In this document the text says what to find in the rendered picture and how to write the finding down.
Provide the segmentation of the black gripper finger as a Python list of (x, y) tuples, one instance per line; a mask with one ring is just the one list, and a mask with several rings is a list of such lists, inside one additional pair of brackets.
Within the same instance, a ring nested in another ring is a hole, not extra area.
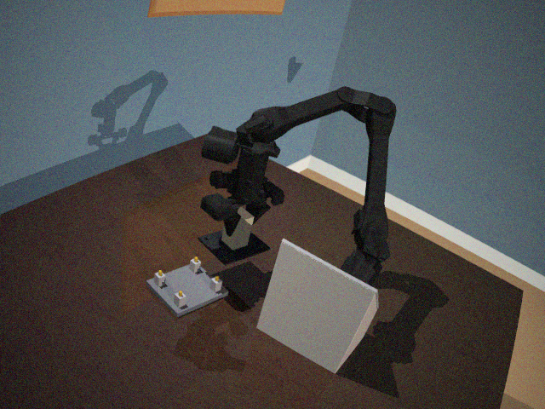
[(254, 223), (265, 213), (267, 212), (268, 210), (270, 210), (271, 207), (268, 205), (268, 204), (265, 204), (265, 205), (262, 205), (262, 206), (257, 206), (256, 204), (252, 203), (252, 204), (247, 204), (246, 205), (246, 209), (253, 217), (254, 217), (254, 221), (253, 221), (253, 224), (252, 226), (254, 225)]
[(241, 215), (237, 213), (237, 215), (230, 216), (229, 219), (223, 220), (226, 234), (228, 237), (232, 236), (232, 233), (234, 232), (236, 226), (238, 225), (240, 218), (241, 218)]

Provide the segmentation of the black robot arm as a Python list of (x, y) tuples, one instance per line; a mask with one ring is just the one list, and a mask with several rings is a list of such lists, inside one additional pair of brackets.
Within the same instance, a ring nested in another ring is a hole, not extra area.
[(372, 286), (383, 268), (381, 262), (390, 257), (385, 193), (396, 106), (389, 98), (344, 86), (289, 107), (258, 109), (236, 128), (237, 133), (213, 126), (204, 138), (202, 157), (230, 164), (241, 148), (238, 169), (250, 176), (262, 176), (269, 156), (277, 158), (280, 154), (275, 140), (297, 125), (337, 111), (365, 123), (370, 145), (364, 206), (353, 215), (351, 234), (357, 247), (340, 270)]

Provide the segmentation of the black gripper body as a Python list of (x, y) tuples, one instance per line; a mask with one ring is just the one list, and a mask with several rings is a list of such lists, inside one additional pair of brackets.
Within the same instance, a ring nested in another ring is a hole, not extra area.
[(226, 199), (220, 193), (202, 197), (200, 208), (204, 210), (215, 221), (229, 219), (237, 215), (238, 207), (248, 204), (262, 206), (267, 204), (267, 198), (272, 198), (273, 205), (281, 205), (284, 202), (284, 191), (267, 181), (262, 176), (250, 176), (241, 172), (238, 167), (232, 169), (234, 182), (231, 197)]

